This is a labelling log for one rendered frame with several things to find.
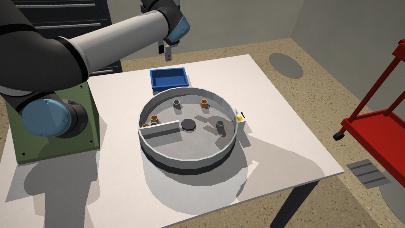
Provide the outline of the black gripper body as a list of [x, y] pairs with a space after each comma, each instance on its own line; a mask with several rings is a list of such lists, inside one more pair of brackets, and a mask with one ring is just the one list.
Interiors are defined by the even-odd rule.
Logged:
[[[175, 2], [175, 4], [176, 4], [176, 5], [178, 6], [178, 8], [180, 9], [180, 0], [173, 0], [173, 1]], [[141, 4], [140, 7], [141, 7], [141, 12], [142, 12], [143, 14], [146, 13], [146, 12], [148, 12], [148, 10], [147, 10], [146, 7], [144, 6], [144, 4]], [[175, 44], [180, 43], [180, 40], [178, 40], [178, 41], [176, 41], [176, 42], [174, 42], [174, 43], [171, 43], [170, 40], [167, 39], [167, 37], [163, 38], [163, 40], [164, 40], [168, 45], [175, 45]]]

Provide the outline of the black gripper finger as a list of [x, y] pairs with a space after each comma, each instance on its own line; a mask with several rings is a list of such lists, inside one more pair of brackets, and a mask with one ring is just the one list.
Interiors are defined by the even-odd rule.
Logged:
[[178, 46], [178, 44], [175, 45], [165, 45], [165, 55], [166, 55], [166, 61], [171, 61], [171, 48]]
[[159, 54], [164, 53], [164, 41], [163, 41], [163, 39], [158, 41], [158, 53]]

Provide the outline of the blue crate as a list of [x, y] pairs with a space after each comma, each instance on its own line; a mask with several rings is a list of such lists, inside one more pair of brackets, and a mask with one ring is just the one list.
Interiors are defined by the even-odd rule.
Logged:
[[188, 78], [184, 67], [150, 70], [153, 95], [176, 87], [188, 87]]

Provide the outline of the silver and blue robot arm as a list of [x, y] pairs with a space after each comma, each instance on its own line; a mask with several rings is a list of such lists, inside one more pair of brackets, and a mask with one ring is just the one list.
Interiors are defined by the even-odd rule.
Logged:
[[67, 39], [43, 38], [11, 0], [0, 0], [0, 95], [43, 137], [72, 138], [87, 126], [79, 103], [54, 92], [77, 86], [90, 73], [167, 37], [190, 30], [173, 0], [141, 0], [148, 12]]

